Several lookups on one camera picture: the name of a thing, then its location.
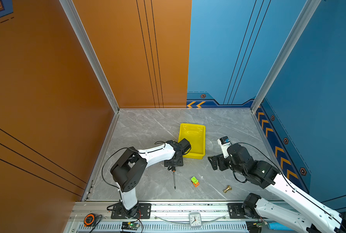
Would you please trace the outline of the black orange handled screwdriver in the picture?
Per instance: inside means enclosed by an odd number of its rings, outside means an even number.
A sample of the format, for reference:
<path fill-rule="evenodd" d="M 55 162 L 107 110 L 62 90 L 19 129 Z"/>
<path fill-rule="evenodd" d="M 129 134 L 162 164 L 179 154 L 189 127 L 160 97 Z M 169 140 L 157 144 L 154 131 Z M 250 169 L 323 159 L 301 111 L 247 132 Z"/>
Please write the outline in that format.
<path fill-rule="evenodd" d="M 175 177 L 175 171 L 173 171 L 173 187 L 176 189 L 176 177 Z"/>

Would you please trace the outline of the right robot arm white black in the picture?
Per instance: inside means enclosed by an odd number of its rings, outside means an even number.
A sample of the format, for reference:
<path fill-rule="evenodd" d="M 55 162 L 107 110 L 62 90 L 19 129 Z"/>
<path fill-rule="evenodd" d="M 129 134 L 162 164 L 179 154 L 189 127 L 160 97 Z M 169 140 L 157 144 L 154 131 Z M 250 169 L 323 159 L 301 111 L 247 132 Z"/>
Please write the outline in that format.
<path fill-rule="evenodd" d="M 250 193 L 241 207 L 230 213 L 246 218 L 267 218 L 299 233 L 346 233 L 346 212 L 338 212 L 311 197 L 289 181 L 271 161 L 257 161 L 249 154 L 244 143 L 232 144 L 228 137 L 218 140 L 222 153 L 209 157 L 214 170 L 231 170 L 245 180 L 261 187 L 293 207 L 289 210 L 276 206 L 257 194 Z"/>

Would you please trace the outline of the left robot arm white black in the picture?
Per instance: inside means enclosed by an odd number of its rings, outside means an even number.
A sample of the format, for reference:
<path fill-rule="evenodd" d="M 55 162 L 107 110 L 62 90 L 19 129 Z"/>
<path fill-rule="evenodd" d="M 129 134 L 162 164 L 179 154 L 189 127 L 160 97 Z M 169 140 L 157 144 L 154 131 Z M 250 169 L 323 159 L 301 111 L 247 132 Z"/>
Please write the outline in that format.
<path fill-rule="evenodd" d="M 146 150 L 125 148 L 110 173 L 120 193 L 121 209 L 127 217 L 139 216 L 136 186 L 145 169 L 163 161 L 167 170 L 175 172 L 177 167 L 183 166 L 183 156 L 190 150 L 191 144 L 186 139 L 179 142 L 168 140 L 160 146 Z"/>

